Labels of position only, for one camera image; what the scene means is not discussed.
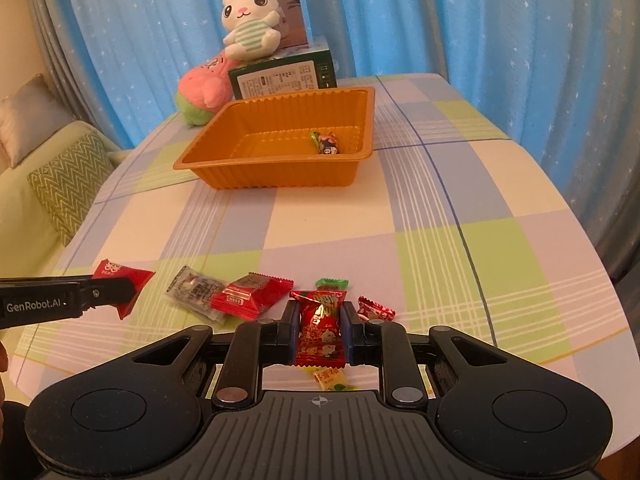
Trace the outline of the left hand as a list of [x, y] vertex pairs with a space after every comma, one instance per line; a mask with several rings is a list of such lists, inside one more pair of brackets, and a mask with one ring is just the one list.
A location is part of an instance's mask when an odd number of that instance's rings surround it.
[[8, 371], [9, 368], [9, 356], [8, 352], [6, 352], [6, 348], [2, 342], [0, 342], [0, 405], [4, 403], [6, 400], [6, 389], [4, 388], [2, 382], [2, 375]]

